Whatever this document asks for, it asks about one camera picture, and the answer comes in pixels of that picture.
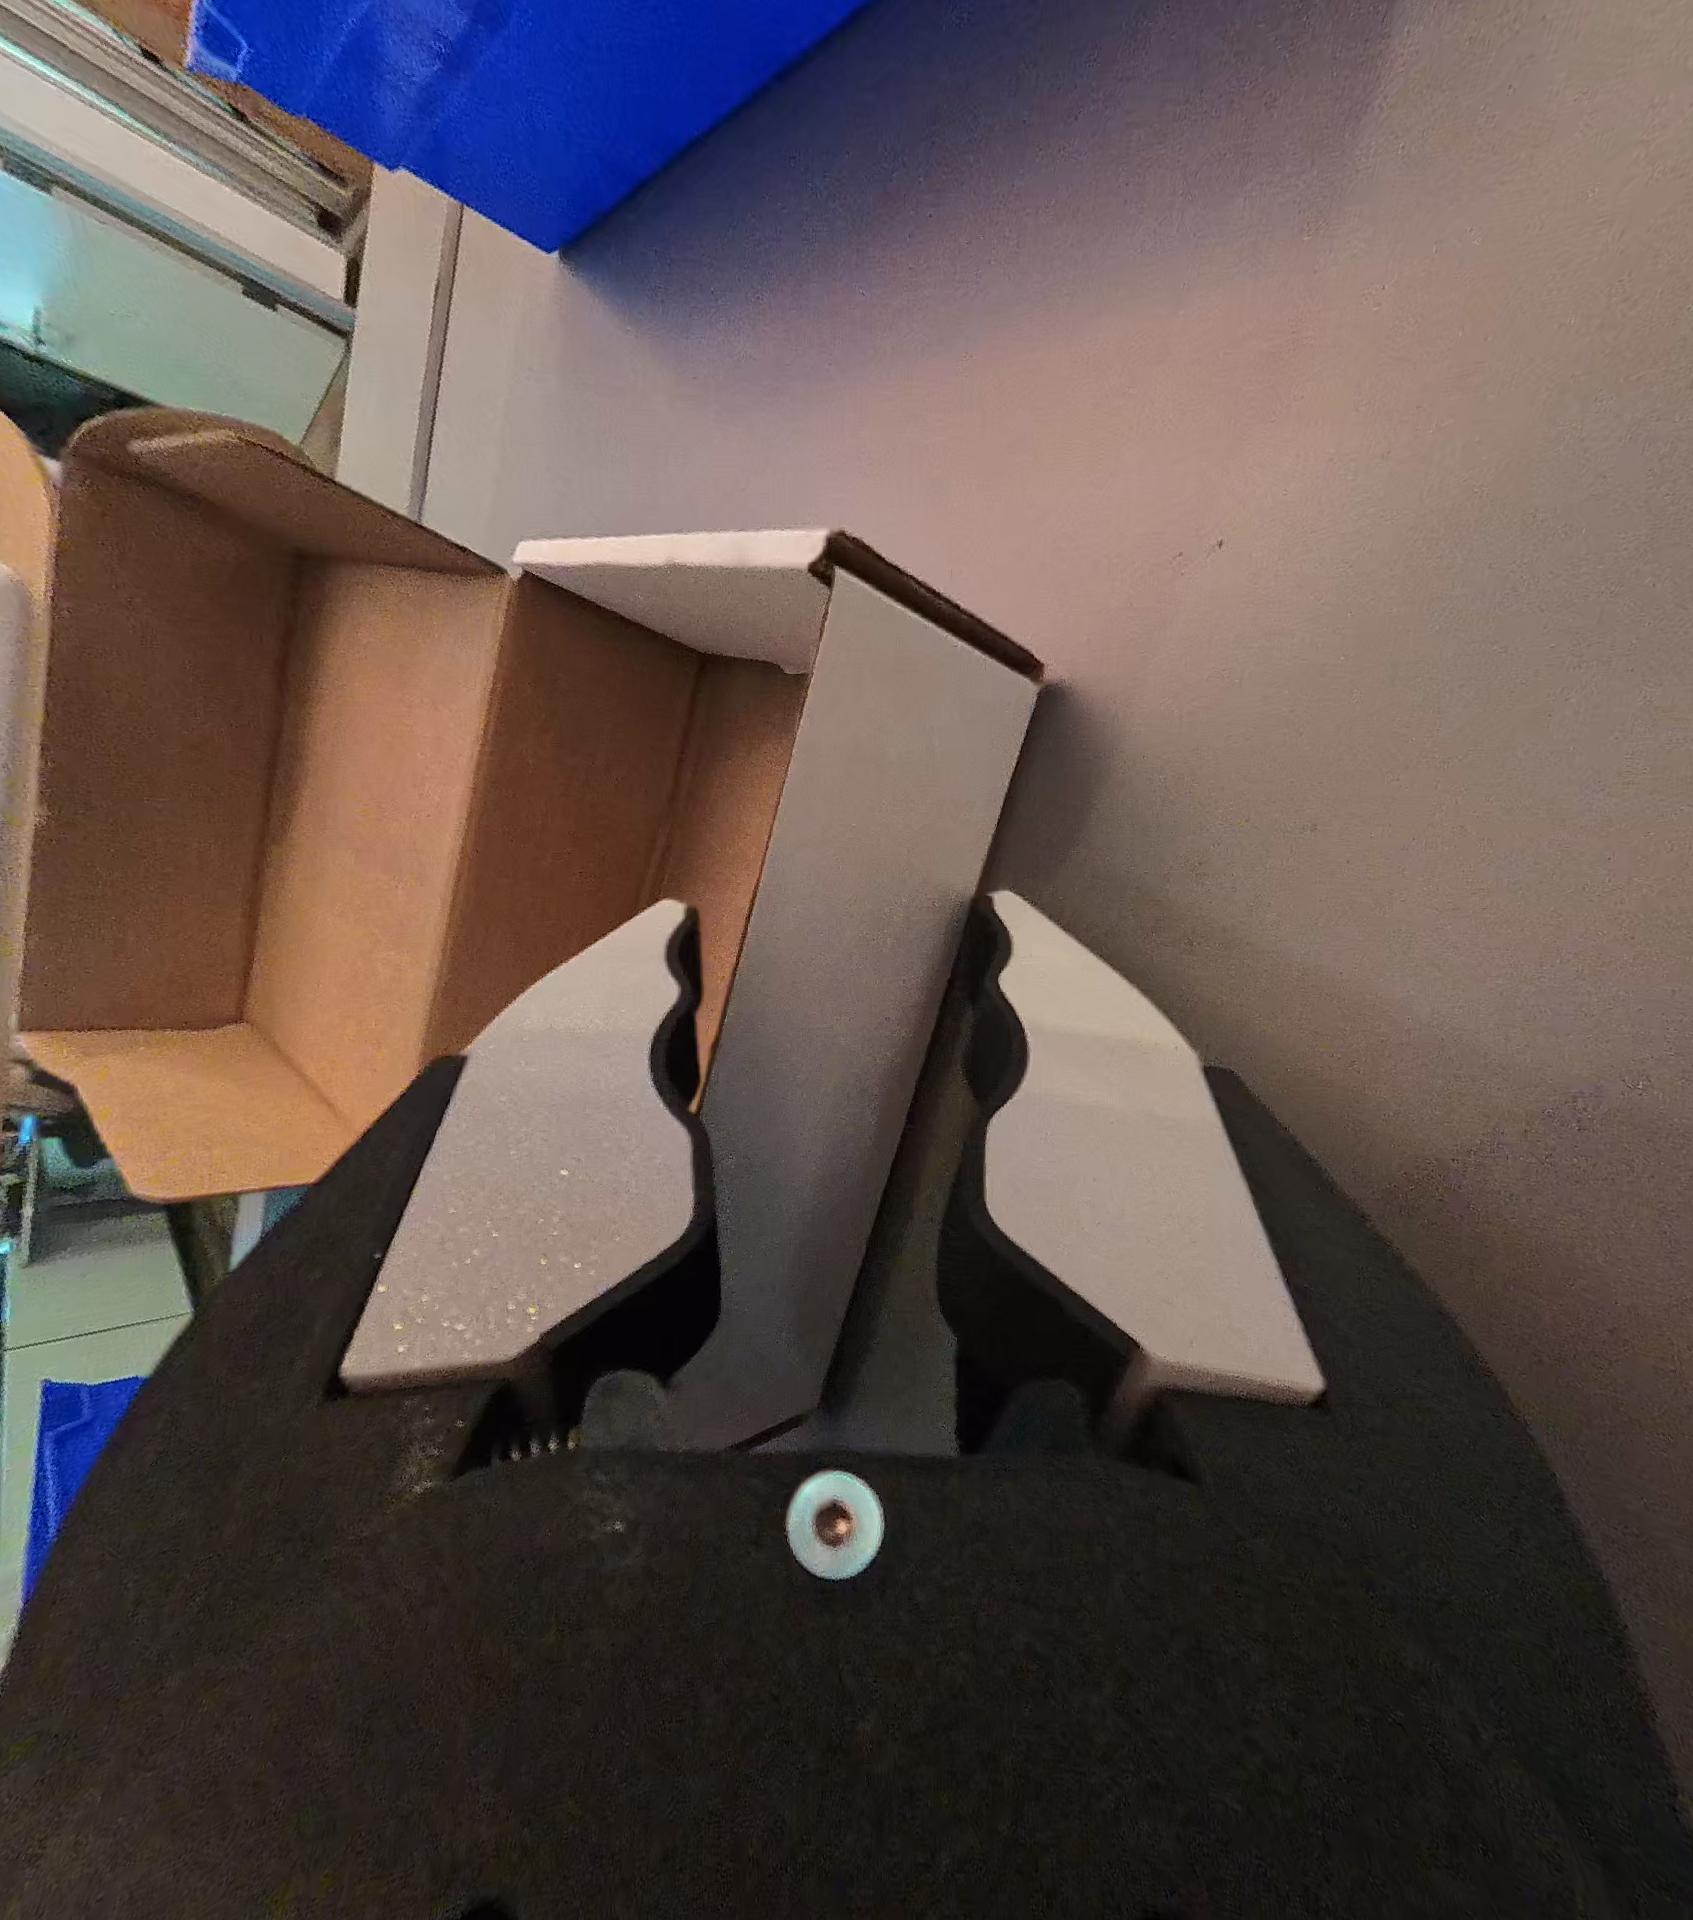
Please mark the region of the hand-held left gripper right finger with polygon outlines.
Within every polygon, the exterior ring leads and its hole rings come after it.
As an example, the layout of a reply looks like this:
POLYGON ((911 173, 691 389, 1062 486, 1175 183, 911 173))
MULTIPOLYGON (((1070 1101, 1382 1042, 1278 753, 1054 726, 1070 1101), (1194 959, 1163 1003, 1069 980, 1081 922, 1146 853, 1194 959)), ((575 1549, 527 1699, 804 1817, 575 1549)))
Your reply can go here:
POLYGON ((956 1449, 1046 1424, 1140 1453, 1172 1393, 1322 1403, 1194 1046, 1016 891, 975 902, 961 967, 975 1112, 941 1228, 956 1449))

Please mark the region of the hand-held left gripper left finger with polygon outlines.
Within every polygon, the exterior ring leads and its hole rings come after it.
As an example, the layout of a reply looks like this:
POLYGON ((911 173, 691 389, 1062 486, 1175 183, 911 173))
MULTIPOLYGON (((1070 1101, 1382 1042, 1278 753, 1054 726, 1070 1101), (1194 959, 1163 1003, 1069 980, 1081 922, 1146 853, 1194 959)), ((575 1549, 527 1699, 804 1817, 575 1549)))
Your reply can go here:
POLYGON ((339 1382, 468 1382, 576 1411, 667 1391, 714 1332, 711 1139, 696 1112, 698 913, 664 898, 527 988, 461 1058, 339 1382))

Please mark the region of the white cardboard mailer box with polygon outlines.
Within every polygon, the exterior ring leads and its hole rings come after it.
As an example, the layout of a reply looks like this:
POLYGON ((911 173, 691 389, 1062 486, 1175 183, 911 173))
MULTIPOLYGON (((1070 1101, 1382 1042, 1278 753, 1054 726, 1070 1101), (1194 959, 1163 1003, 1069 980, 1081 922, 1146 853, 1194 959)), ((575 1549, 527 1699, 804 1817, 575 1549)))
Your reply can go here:
POLYGON ((1043 684, 828 529, 502 567, 165 408, 66 446, 21 1043, 127 1185, 305 1187, 659 900, 698 911, 701 1444, 815 1409, 1043 684))

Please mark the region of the blue plastic bin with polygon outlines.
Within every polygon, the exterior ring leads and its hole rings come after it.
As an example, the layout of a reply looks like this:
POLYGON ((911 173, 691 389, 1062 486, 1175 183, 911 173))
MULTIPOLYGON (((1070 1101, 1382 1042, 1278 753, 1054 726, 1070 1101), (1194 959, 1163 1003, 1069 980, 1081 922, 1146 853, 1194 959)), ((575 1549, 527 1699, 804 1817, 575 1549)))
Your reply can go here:
POLYGON ((861 1, 198 1, 186 65, 570 245, 861 1))
MULTIPOLYGON (((195 1402, 198 1402, 198 1393, 193 1389, 196 1382, 180 1382, 176 1372, 168 1379, 165 1374, 155 1374, 153 1379, 157 1382, 155 1408, 163 1422, 193 1422, 195 1402)), ((74 1500, 110 1444, 121 1419, 128 1418, 128 1406, 144 1383, 147 1375, 42 1379, 21 1616, 32 1603, 48 1554, 74 1507, 74 1500)), ((103 1527, 103 1543, 128 1554, 141 1572, 157 1564, 157 1560, 147 1558, 150 1549, 160 1554, 166 1549, 160 1545, 165 1533, 155 1539, 155 1522, 163 1524, 168 1518, 163 1500, 166 1495, 159 1493, 157 1486, 144 1498, 137 1493, 122 1507, 127 1518, 118 1525, 110 1522, 103 1527)))

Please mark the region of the wooden beam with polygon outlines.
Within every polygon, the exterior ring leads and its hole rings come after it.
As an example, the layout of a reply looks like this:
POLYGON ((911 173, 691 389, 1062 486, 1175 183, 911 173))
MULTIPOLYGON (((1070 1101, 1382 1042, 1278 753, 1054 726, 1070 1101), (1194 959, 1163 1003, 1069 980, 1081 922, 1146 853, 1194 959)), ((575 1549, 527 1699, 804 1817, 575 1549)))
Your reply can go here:
MULTIPOLYGON (((163 63, 176 71, 186 69, 191 1, 85 1, 85 6, 110 22, 114 29, 139 42, 163 63)), ((274 105, 240 83, 201 74, 195 78, 259 128, 279 136, 335 176, 352 185, 371 182, 372 164, 330 132, 274 105)))

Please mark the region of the aluminium rail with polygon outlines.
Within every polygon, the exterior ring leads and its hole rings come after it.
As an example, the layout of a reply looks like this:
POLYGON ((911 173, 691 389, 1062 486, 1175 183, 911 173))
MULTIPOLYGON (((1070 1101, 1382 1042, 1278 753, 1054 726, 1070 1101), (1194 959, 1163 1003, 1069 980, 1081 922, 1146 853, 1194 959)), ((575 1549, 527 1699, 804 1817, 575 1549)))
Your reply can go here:
POLYGON ((77 1, 0 1, 0 166, 335 336, 371 185, 257 126, 77 1))

